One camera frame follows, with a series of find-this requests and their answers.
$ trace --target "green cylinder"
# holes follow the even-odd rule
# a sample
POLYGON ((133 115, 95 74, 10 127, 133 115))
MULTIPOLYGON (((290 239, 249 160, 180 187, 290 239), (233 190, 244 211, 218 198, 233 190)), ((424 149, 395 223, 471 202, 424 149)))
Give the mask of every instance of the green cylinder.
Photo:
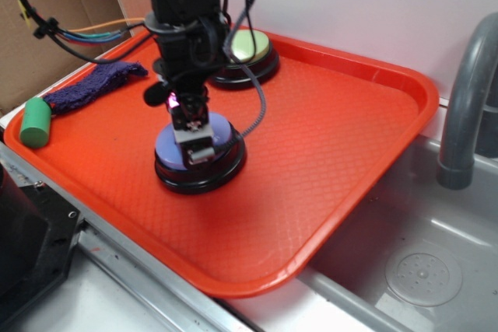
POLYGON ((26 147, 40 148, 48 143, 51 116, 52 109, 40 97, 34 97, 26 102, 19 134, 21 142, 26 147))

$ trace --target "pink light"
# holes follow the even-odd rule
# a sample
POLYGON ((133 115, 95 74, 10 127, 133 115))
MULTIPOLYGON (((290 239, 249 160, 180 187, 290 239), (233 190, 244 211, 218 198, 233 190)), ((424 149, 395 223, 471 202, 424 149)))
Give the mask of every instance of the pink light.
POLYGON ((177 96, 174 93, 171 93, 168 97, 168 107, 170 109, 178 107, 180 104, 178 103, 177 96))

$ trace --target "orange wire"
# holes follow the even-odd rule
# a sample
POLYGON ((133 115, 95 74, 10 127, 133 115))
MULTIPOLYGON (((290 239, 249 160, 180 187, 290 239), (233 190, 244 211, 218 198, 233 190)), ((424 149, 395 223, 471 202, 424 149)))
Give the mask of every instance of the orange wire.
POLYGON ((83 27, 82 29, 74 29, 74 30, 69 30, 69 31, 72 33, 81 33, 83 31, 99 29, 99 28, 105 27, 105 26, 117 25, 119 23, 142 23, 144 20, 145 19, 143 17, 135 17, 135 18, 131 18, 131 19, 116 19, 115 21, 110 21, 108 23, 101 23, 99 25, 93 25, 93 26, 83 27))

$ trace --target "metal frame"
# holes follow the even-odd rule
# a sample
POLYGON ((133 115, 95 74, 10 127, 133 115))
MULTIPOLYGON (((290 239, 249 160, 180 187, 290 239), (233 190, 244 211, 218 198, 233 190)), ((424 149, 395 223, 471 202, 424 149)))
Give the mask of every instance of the metal frame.
POLYGON ((16 171, 19 183, 28 185, 42 180, 81 211, 86 223, 80 233, 79 248, 146 305, 165 328, 189 332, 253 331, 1 142, 0 155, 7 169, 16 171))

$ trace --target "black cable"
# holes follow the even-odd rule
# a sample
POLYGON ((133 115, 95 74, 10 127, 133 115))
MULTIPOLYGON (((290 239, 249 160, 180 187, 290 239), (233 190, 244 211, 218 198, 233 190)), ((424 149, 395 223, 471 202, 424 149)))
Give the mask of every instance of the black cable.
MULTIPOLYGON (((248 4, 249 0, 245 0, 245 6, 246 8, 249 7, 249 4, 248 4)), ((254 58, 254 56, 256 56, 256 37, 254 36, 254 29, 252 27, 252 22, 251 22, 251 15, 249 12, 247 12, 247 24, 249 26, 249 32, 251 33, 251 39, 252 39, 252 47, 253 47, 253 50, 252 50, 252 56, 251 58, 247 61, 247 62, 251 62, 254 58)))
POLYGON ((248 68, 248 66, 245 65, 232 51, 233 37, 235 36, 235 33, 240 29, 242 22, 248 17, 249 11, 251 10, 251 7, 253 4, 254 4, 254 0, 245 0, 245 8, 240 13, 237 21, 235 22, 233 29, 229 32, 228 37, 225 39, 225 42, 223 44, 223 50, 225 51, 226 56, 228 58, 231 58, 240 67, 240 69, 242 69, 242 71, 247 75, 247 77, 251 80, 253 86, 256 88, 256 91, 258 92, 259 100, 261 103, 261 109, 259 111, 258 117, 254 120, 254 122, 246 130, 237 134, 235 137, 230 139, 225 144, 221 144, 221 145, 217 145, 217 146, 213 147, 216 154, 219 154, 221 152, 225 152, 227 149, 232 148, 236 143, 240 142, 242 140, 242 138, 245 138, 246 136, 248 136, 263 121, 263 118, 265 117, 265 114, 266 114, 265 93, 263 92, 263 88, 261 87, 261 84, 259 83, 258 78, 248 68))
POLYGON ((228 0, 223 0, 223 9, 222 9, 222 14, 225 16, 226 23, 228 25, 232 24, 232 18, 228 14, 228 0))
POLYGON ((204 17, 200 16, 199 20, 201 21, 202 26, 204 27, 204 30, 208 36, 209 39, 209 57, 205 60, 202 61, 197 57, 196 50, 197 50, 197 41, 194 40, 193 42, 189 40, 190 44, 190 59, 194 62, 195 66, 198 66, 199 68, 205 68, 208 67, 216 58, 216 52, 218 51, 218 37, 216 34, 216 29, 212 25, 209 20, 204 17))

